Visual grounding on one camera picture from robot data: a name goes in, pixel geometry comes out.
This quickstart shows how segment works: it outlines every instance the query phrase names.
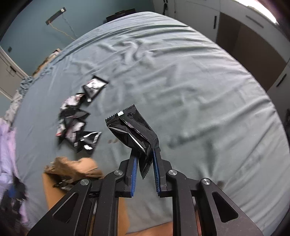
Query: silver bolt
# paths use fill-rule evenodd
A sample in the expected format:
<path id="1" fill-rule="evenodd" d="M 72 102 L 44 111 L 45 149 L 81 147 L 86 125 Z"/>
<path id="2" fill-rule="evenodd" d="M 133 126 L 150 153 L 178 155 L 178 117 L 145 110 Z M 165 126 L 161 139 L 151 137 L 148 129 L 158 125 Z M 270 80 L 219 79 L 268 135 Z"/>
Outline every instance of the silver bolt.
<path id="1" fill-rule="evenodd" d="M 89 180 L 88 179 L 82 179 L 81 180 L 81 185 L 88 185 L 89 184 Z"/>
<path id="2" fill-rule="evenodd" d="M 119 175 L 122 175 L 122 174 L 123 174 L 123 171 L 121 171 L 121 170 L 115 170 L 114 171 L 114 175 L 119 176 Z"/>
<path id="3" fill-rule="evenodd" d="M 202 182 L 203 184 L 205 184 L 205 185 L 209 185 L 209 184 L 211 183 L 211 181 L 210 181 L 209 179 L 207 179 L 207 178 L 202 179 L 201 182 Z"/>
<path id="4" fill-rule="evenodd" d="M 170 171 L 168 171 L 168 174 L 177 175 L 177 171 L 176 170 L 170 170 Z"/>

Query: gray bed sheet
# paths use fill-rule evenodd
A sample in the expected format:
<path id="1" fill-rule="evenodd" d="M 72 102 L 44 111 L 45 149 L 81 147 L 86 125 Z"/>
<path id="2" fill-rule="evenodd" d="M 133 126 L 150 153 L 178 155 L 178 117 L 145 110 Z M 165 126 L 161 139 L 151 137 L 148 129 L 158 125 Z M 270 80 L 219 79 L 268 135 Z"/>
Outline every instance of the gray bed sheet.
<path id="1" fill-rule="evenodd" d="M 110 84 L 88 106 L 86 130 L 103 132 L 92 154 L 105 174 L 130 149 L 105 119 L 135 104 L 156 132 L 162 157 L 187 177 L 208 177 L 270 235 L 290 202 L 290 156 L 281 121 L 265 91 L 228 53 L 189 26 L 152 12 L 106 23 L 67 46 L 23 99 L 16 120 L 16 158 L 27 186 L 31 226 L 46 212 L 41 174 L 57 156 L 71 160 L 55 137 L 62 102 L 92 75 Z M 155 191 L 153 168 L 137 176 L 127 199 L 130 232 L 172 220 L 171 199 Z"/>

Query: crumpled brown paper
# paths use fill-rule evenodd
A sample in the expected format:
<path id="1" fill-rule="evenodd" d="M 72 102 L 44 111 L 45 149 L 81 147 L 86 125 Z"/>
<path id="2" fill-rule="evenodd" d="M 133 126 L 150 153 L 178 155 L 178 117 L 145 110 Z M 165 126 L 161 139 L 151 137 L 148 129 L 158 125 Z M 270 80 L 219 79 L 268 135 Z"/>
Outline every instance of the crumpled brown paper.
<path id="1" fill-rule="evenodd" d="M 65 176 L 66 183 L 73 183 L 83 178 L 103 178 L 103 172 L 90 157 L 78 161 L 70 161 L 67 157 L 56 157 L 51 166 L 47 165 L 44 172 Z"/>

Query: bright light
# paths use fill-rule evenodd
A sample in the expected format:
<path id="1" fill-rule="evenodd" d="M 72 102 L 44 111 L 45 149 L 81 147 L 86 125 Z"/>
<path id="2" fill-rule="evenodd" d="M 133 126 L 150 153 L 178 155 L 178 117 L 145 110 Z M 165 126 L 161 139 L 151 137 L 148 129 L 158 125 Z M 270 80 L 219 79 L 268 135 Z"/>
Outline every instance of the bright light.
<path id="1" fill-rule="evenodd" d="M 275 17 L 272 15 L 272 13 L 265 8 L 261 3 L 259 3 L 257 0 L 235 0 L 245 6 L 253 7 L 260 13 L 262 13 L 264 16 L 266 16 L 270 21 L 273 23 L 277 23 Z"/>

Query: pink fabric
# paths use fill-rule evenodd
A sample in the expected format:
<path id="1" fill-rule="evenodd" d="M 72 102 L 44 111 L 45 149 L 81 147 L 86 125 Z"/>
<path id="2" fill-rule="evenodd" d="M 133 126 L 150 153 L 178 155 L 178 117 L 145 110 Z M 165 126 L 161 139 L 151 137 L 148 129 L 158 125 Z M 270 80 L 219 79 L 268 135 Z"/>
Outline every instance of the pink fabric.
<path id="1" fill-rule="evenodd" d="M 16 160 L 15 160 L 15 129 L 9 131 L 9 124 L 0 118 L 0 130 L 1 130 L 1 137 L 0 137 L 0 180 L 1 185 L 3 186 L 2 189 L 6 186 L 12 184 L 12 174 L 19 178 L 19 173 L 16 167 Z M 21 214 L 21 223 L 28 222 L 25 203 L 21 205 L 20 208 Z"/>

